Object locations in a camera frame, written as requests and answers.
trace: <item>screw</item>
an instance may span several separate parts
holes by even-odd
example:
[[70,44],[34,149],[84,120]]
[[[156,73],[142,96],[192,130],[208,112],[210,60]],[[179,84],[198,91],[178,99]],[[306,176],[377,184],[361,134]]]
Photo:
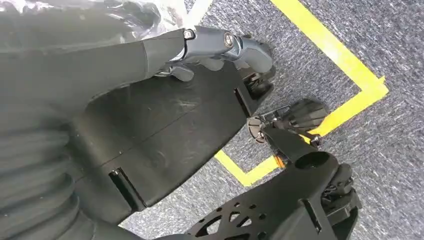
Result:
[[234,46],[234,36],[228,31],[224,33],[224,44],[227,48]]
[[195,38],[195,32],[191,29],[184,30],[184,38],[186,40],[194,39]]

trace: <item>black metal frame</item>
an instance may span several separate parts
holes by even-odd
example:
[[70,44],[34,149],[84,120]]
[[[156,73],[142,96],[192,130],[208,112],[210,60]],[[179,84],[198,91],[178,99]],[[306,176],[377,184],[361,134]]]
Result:
[[[226,202],[187,234],[205,240],[349,239],[361,208],[349,165],[340,165],[331,154],[317,151],[287,130],[266,128],[264,133],[292,164]],[[218,221],[217,231],[208,232]]]

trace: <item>gray carpet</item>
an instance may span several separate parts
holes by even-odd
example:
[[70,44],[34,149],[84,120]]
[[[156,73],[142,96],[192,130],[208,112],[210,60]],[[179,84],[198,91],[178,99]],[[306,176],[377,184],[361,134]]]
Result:
[[[378,77],[386,76],[390,90],[383,100],[327,135],[321,147],[353,166],[364,208],[352,239],[424,239],[423,1],[302,2]],[[193,1],[186,3],[190,8]],[[215,0],[201,24],[251,34],[272,46],[275,91],[261,111],[304,97],[320,99],[334,110],[359,91],[268,0]],[[224,151],[245,171],[270,155],[245,128]],[[159,204],[121,225],[148,239],[181,233],[247,190],[212,159]]]

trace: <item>yellow tape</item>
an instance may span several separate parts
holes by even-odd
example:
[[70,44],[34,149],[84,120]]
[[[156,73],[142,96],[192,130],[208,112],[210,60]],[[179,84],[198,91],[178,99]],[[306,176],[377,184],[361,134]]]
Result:
[[[311,134],[319,134],[322,137],[327,135],[389,92],[384,85],[385,77],[376,77],[302,3],[298,0],[271,0],[271,2],[361,89],[356,96],[330,113],[319,127],[311,130]],[[279,167],[271,156],[246,174],[222,150],[215,157],[245,187],[251,186]]]
[[271,0],[271,2],[361,90],[372,89],[374,85],[383,83],[298,0]]
[[232,174],[243,186],[252,185],[246,173],[222,150],[215,154],[215,158]]
[[220,150],[215,158],[245,187],[251,186],[279,167],[274,157],[270,156],[254,169],[245,173],[224,151]]

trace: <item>bolt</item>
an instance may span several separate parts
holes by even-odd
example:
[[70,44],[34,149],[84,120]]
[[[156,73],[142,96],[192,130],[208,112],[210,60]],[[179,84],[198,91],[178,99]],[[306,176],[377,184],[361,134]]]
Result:
[[224,33],[224,44],[227,48],[234,46],[234,36],[228,31]]
[[184,30],[184,38],[186,40],[194,39],[195,38],[195,32],[191,29]]

